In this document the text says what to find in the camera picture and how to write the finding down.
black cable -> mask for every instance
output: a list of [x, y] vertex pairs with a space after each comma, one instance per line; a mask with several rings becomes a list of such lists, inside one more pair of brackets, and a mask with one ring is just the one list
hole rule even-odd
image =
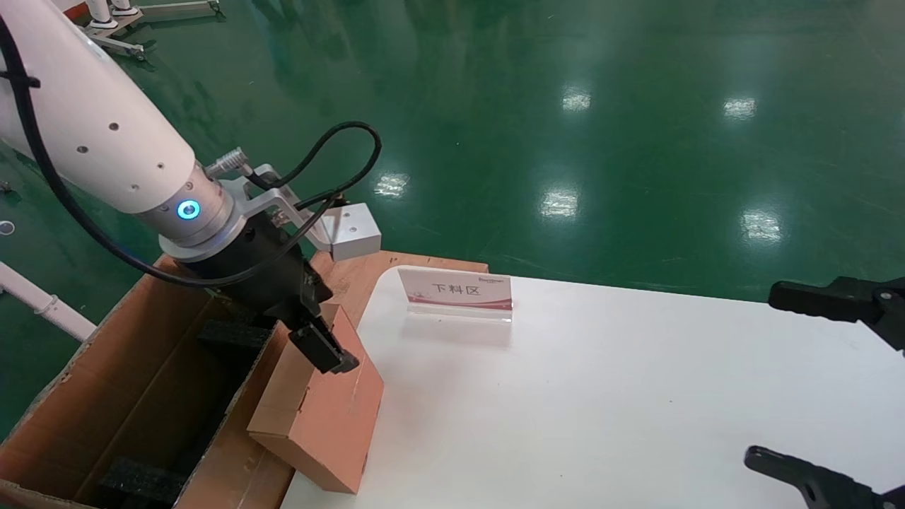
[[[311, 217], [309, 217], [307, 221], [305, 221], [305, 223], [299, 228], [299, 231], [293, 234], [290, 237], [289, 241], [285, 245], [283, 245], [277, 252], [275, 252], [268, 258], [261, 260], [259, 263], [253, 265], [252, 267], [241, 271], [238, 274], [214, 279], [198, 279], [164, 272], [153, 265], [142, 262], [132, 254], [127, 253], [118, 245], [116, 245], [113, 240], [110, 239], [107, 234], [105, 234], [104, 231], [101, 230], [99, 226], [97, 226], [97, 224], [94, 223], [91, 217], [88, 216], [88, 214], [85, 213], [84, 210], [82, 210], [79, 204], [72, 197], [69, 189], [63, 183], [60, 175], [57, 173], [56, 168], [51, 162], [50, 155], [47, 153], [47, 148], [44, 146], [43, 138], [41, 137], [41, 131], [38, 129], [38, 121], [34, 114], [34, 105], [32, 103], [32, 94], [30, 89], [39, 87], [40, 82], [28, 76], [28, 74], [26, 73], [24, 64], [22, 62], [22, 55], [19, 53], [19, 49], [15, 44], [13, 34], [10, 32], [9, 27], [6, 25], [6, 21], [1, 15], [0, 53], [3, 54], [4, 60], [6, 61], [6, 71], [4, 77], [9, 80], [10, 85], [12, 86], [13, 95], [15, 98], [15, 106], [19, 114], [19, 120], [22, 122], [25, 139], [28, 141], [28, 147], [32, 151], [34, 160], [38, 163], [38, 168], [41, 170], [42, 175], [47, 180], [47, 184], [50, 186], [51, 191], [53, 191], [53, 194], [57, 197], [58, 200], [60, 200], [60, 203], [63, 205], [63, 207], [70, 213], [70, 215], [72, 215], [72, 218], [75, 219], [77, 223], [79, 223], [79, 226], [81, 226], [88, 233], [88, 235], [91, 236], [91, 238], [93, 238], [98, 244], [102, 245], [104, 248], [110, 251], [117, 258], [119, 258], [126, 264], [139, 269], [139, 271], [145, 274], [152, 275], [168, 283], [191, 286], [195, 288], [215, 288], [242, 282], [250, 277], [255, 276], [261, 270], [267, 268], [270, 264], [288, 253], [292, 249], [292, 247], [295, 246], [306, 233], [308, 233], [308, 230], [310, 230], [314, 226], [315, 222], [317, 222], [327, 212], [329, 207], [333, 204], [338, 196], [338, 193], [327, 194], [326, 196], [324, 195], [324, 193], [320, 193], [318, 194], [318, 196], [323, 198], [316, 201], [312, 201], [310, 199], [306, 200], [306, 207], [311, 206], [318, 201], [323, 201], [323, 204], [314, 212]], [[368, 126], [367, 130], [369, 130], [369, 132], [373, 132], [373, 129], [371, 129], [370, 126]], [[321, 137], [321, 140], [319, 140], [318, 144], [315, 145], [315, 149], [319, 149], [325, 141], [326, 140], [324, 139], [324, 137]], [[370, 166], [366, 165], [367, 171], [370, 170], [370, 167], [374, 166], [376, 156], [380, 153], [379, 141], [380, 138], [376, 136], [375, 151], [372, 154], [371, 159], [368, 161], [368, 164]], [[302, 161], [304, 165], [307, 166], [307, 164], [310, 163], [310, 159], [313, 158], [313, 156], [316, 154], [317, 151], [312, 150], [312, 153], [310, 153], [309, 156], [305, 158], [304, 161]], [[298, 176], [298, 174], [303, 169], [304, 166], [300, 165], [300, 168], [296, 168], [296, 170], [298, 171], [293, 170], [293, 172], [291, 173], [292, 177], [294, 178], [295, 176]], [[352, 179], [350, 179], [349, 182], [352, 182], [352, 184], [358, 182], [361, 178], [364, 177], [362, 173], [366, 174], [367, 171], [359, 172]], [[343, 184], [340, 187], [348, 188], [346, 184]]]
[[[276, 180], [274, 182], [265, 182], [263, 178], [261, 178], [257, 175], [254, 175], [254, 174], [251, 174], [247, 178], [255, 186], [260, 187], [261, 189], [264, 189], [265, 191], [267, 189], [283, 187], [283, 186], [289, 184], [292, 180], [294, 180], [295, 177], [297, 177], [305, 168], [308, 167], [309, 164], [311, 164], [311, 161], [314, 160], [315, 156], [318, 155], [318, 152], [320, 152], [320, 149], [322, 149], [324, 147], [324, 145], [331, 138], [333, 138], [333, 136], [335, 134], [337, 134], [338, 132], [340, 132], [342, 130], [346, 130], [346, 129], [361, 129], [361, 130], [367, 131], [367, 133], [371, 135], [371, 138], [374, 139], [374, 150], [371, 151], [371, 157], [367, 160], [367, 163], [365, 163], [365, 166], [360, 171], [358, 171], [358, 173], [355, 174], [354, 177], [347, 180], [343, 185], [341, 185], [339, 187], [335, 187], [335, 188], [331, 189], [330, 191], [325, 191], [323, 193], [320, 193], [318, 196], [326, 196], [326, 195], [334, 195], [334, 194], [342, 193], [346, 189], [349, 189], [350, 187], [355, 186], [358, 183], [358, 181], [360, 181], [362, 178], [364, 178], [365, 175], [367, 175], [367, 173], [369, 171], [371, 171], [371, 168], [373, 168], [374, 165], [377, 163], [377, 158], [380, 157], [380, 150], [382, 150], [384, 147], [383, 141], [380, 140], [380, 135], [377, 134], [377, 131], [375, 131], [373, 127], [367, 125], [365, 122], [360, 122], [358, 120], [342, 122], [340, 124], [337, 124], [337, 125], [331, 127], [329, 130], [327, 130], [327, 132], [325, 132], [320, 137], [320, 139], [318, 139], [318, 141], [314, 144], [314, 147], [311, 147], [311, 150], [308, 151], [308, 155], [305, 156], [305, 158], [301, 160], [301, 163], [299, 163], [295, 168], [293, 168], [292, 171], [289, 172], [289, 174], [286, 175], [285, 177], [280, 178], [279, 180]], [[306, 207], [299, 205], [299, 206], [296, 206], [296, 208], [298, 208], [299, 210], [302, 210], [302, 208], [306, 208]]]

open cardboard box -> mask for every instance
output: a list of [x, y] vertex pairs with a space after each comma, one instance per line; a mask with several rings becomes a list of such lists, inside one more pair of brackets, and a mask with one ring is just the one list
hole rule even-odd
[[205, 291], [142, 277], [0, 446], [0, 504], [119, 507], [100, 480], [125, 457], [188, 478], [176, 509], [278, 507], [292, 468], [246, 428], [288, 332], [277, 325], [242, 373], [195, 338], [234, 315]]

small cardboard box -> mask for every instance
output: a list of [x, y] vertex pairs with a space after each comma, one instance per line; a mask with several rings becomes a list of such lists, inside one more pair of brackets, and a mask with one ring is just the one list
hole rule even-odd
[[282, 351], [248, 431], [324, 490], [358, 492], [384, 381], [343, 309], [322, 305], [339, 344], [360, 361], [322, 374], [295, 348]]

white table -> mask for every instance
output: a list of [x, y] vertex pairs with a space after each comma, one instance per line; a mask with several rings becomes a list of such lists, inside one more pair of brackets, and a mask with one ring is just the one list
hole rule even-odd
[[751, 445], [905, 484], [905, 360], [861, 324], [759, 303], [513, 278], [512, 323], [408, 313], [358, 332], [386, 383], [357, 497], [285, 509], [805, 509]]

cable connector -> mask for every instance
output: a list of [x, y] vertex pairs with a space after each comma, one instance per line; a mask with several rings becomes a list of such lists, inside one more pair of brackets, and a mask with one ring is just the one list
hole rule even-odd
[[242, 152], [242, 147], [236, 147], [223, 154], [214, 164], [205, 167], [205, 175], [208, 178], [219, 178], [231, 171], [238, 171], [245, 177], [254, 173], [254, 169], [248, 162], [248, 156]]

